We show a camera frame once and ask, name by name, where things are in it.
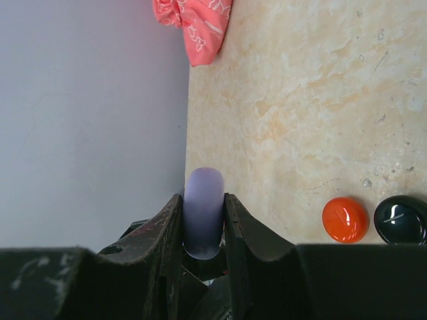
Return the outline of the purple earbud charging case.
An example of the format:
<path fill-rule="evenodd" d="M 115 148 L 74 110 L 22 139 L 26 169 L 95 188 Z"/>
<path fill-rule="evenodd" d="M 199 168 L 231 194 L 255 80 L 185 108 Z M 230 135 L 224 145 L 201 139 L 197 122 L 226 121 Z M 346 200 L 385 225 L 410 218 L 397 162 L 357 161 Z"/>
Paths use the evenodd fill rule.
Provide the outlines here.
<path fill-rule="evenodd" d="M 224 178 L 211 167 L 194 170 L 183 198 L 183 244 L 194 259 L 210 260 L 220 251 L 224 228 Z"/>

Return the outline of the orange earbud charging case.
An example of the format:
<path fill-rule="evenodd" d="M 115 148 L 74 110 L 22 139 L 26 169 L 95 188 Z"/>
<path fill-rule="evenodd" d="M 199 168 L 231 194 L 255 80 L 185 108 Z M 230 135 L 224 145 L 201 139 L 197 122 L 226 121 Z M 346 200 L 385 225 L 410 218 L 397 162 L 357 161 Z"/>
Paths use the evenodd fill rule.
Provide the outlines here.
<path fill-rule="evenodd" d="M 351 197 L 329 200 L 322 211 L 326 233 L 339 243 L 356 243 L 364 238 L 369 228 L 367 210 Z"/>

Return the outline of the black earbud charging case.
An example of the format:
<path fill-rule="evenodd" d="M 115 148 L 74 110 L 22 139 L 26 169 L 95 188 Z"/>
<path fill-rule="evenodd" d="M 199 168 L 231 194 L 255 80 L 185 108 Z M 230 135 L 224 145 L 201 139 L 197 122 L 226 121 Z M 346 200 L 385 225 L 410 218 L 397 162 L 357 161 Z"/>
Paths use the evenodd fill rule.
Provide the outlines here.
<path fill-rule="evenodd" d="M 375 209 L 374 226 L 389 245 L 425 245 L 426 202 L 409 195 L 388 197 Z"/>

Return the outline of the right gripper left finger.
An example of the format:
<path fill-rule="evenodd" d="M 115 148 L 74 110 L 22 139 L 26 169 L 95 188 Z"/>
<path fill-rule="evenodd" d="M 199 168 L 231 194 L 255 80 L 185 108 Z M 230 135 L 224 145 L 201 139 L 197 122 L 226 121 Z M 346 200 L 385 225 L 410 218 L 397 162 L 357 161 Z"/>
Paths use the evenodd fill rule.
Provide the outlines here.
<path fill-rule="evenodd" d="M 1 250 L 2 319 L 176 319 L 183 199 L 100 252 Z"/>

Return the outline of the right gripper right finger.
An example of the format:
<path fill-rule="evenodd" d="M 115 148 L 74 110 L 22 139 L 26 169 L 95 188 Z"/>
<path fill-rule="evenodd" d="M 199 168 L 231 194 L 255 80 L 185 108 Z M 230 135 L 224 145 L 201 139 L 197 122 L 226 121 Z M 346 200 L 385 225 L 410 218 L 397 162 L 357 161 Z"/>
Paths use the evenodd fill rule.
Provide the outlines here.
<path fill-rule="evenodd" d="M 421 245 L 294 245 L 224 200 L 234 319 L 425 319 Z"/>

